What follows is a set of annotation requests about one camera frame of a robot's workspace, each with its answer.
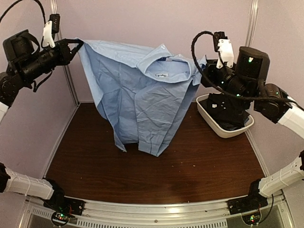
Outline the white plastic basket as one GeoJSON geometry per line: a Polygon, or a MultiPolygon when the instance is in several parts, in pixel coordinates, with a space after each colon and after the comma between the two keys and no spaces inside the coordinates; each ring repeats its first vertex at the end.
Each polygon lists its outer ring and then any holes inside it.
{"type": "Polygon", "coordinates": [[[229,122],[218,121],[215,120],[208,112],[207,112],[207,99],[209,94],[200,95],[196,97],[195,102],[197,105],[197,110],[203,120],[209,125],[209,127],[216,133],[219,137],[227,139],[238,136],[242,133],[245,133],[251,126],[254,125],[255,120],[252,115],[248,115],[245,118],[245,122],[242,126],[236,126],[229,122]]]}

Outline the light blue long sleeve shirt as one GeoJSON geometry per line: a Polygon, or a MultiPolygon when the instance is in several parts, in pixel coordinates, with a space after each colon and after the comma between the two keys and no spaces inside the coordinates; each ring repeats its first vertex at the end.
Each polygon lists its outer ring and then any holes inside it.
{"type": "Polygon", "coordinates": [[[200,85],[197,63],[156,48],[85,40],[79,50],[99,114],[113,128],[122,151],[129,143],[160,156],[171,143],[200,85]]]}

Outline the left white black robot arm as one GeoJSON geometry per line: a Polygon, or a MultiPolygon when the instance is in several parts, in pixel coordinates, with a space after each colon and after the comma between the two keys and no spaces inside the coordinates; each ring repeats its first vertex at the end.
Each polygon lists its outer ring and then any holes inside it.
{"type": "MultiPolygon", "coordinates": [[[[36,79],[43,74],[50,77],[57,66],[67,66],[83,46],[79,39],[50,40],[42,48],[34,49],[37,39],[24,30],[3,41],[4,52],[8,61],[6,71],[0,74],[0,117],[4,118],[14,103],[19,91],[29,88],[34,92],[46,82],[36,79]]],[[[68,207],[68,200],[58,191],[55,184],[36,179],[0,165],[0,191],[14,192],[49,200],[58,211],[68,207]]]]}

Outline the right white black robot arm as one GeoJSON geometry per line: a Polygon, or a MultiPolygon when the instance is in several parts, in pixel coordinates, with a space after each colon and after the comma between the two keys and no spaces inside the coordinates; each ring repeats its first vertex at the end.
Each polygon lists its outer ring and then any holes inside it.
{"type": "Polygon", "coordinates": [[[253,104],[254,111],[303,137],[304,110],[280,87],[266,83],[269,66],[268,54],[252,47],[240,47],[232,67],[222,57],[208,60],[200,69],[201,83],[218,93],[209,94],[203,107],[217,124],[240,129],[253,104]]]}

